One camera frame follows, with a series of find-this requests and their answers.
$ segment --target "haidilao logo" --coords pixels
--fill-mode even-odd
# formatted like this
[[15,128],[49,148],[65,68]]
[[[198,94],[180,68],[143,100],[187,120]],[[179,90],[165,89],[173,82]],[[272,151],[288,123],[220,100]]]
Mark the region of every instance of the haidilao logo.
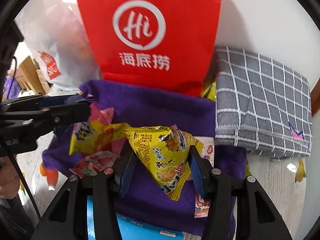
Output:
[[165,35],[162,13],[147,1],[130,0],[123,3],[115,11],[112,21],[118,38],[133,49],[153,49]]
[[57,62],[50,54],[46,52],[40,52],[40,58],[44,61],[45,65],[47,66],[47,74],[49,79],[52,80],[61,75],[61,72],[58,70]]

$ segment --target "cardboard box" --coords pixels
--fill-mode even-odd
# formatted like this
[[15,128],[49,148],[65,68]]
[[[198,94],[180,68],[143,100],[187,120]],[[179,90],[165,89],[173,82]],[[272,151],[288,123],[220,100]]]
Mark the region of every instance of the cardboard box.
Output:
[[41,83],[41,85],[42,85],[42,87],[44,89],[44,92],[47,93],[49,91],[49,89],[50,89],[50,86],[49,86],[47,80],[45,79],[45,77],[44,77],[44,75],[42,73],[42,70],[41,69],[37,69],[36,71],[37,71],[40,83]]
[[35,64],[36,70],[40,69],[39,63],[33,58],[33,63]]
[[15,80],[22,89],[32,90],[35,94],[45,95],[44,88],[36,72],[35,64],[30,56],[26,57],[18,66]]

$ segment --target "person's hand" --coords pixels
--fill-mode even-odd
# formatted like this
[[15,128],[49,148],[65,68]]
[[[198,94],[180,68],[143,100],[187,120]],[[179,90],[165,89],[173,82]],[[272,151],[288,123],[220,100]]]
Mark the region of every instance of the person's hand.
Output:
[[8,157],[1,157],[0,164],[0,197],[13,199],[20,188],[19,176]]

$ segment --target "blue gripper pad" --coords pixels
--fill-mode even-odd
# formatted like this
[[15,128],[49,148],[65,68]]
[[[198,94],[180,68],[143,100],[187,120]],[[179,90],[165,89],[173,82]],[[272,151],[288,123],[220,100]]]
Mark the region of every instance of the blue gripper pad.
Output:
[[119,190],[120,198],[123,198],[124,194],[128,192],[132,175],[134,172],[134,168],[136,167],[137,159],[138,159],[137,155],[132,154],[127,162],[127,165],[124,168],[124,171],[121,176],[121,181],[120,181],[120,190]]
[[199,164],[196,160],[196,157],[194,156],[195,154],[198,154],[198,151],[193,151],[191,153],[192,149],[190,149],[189,151],[189,155],[188,155],[188,163],[189,163],[189,167],[191,170],[191,175],[192,175],[192,179],[193,179],[193,183],[195,184],[196,187],[196,192],[202,197],[205,198],[206,192],[204,189],[204,176],[201,172],[201,169],[199,167]]

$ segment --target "purple towel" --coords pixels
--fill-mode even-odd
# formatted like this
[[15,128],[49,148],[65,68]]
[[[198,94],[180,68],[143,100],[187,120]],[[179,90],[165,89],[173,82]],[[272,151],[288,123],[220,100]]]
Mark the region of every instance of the purple towel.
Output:
[[17,98],[21,91],[21,87],[13,77],[6,78],[4,87],[5,87],[5,98],[7,99]]
[[[113,123],[127,122],[133,127],[176,124],[194,136],[215,135],[215,103],[207,99],[98,80],[87,82],[80,89],[84,96],[93,95],[100,109],[115,109]],[[54,138],[43,152],[46,167],[59,169],[67,176],[68,168],[81,158],[68,156],[70,137],[71,129],[62,138]],[[230,176],[243,178],[245,164],[245,149],[215,148],[215,167]],[[202,235],[206,218],[194,218],[195,192],[193,182],[187,181],[179,201],[170,200],[138,162],[129,191],[123,199],[116,200],[116,209],[155,226]],[[232,215],[230,235],[234,230]]]

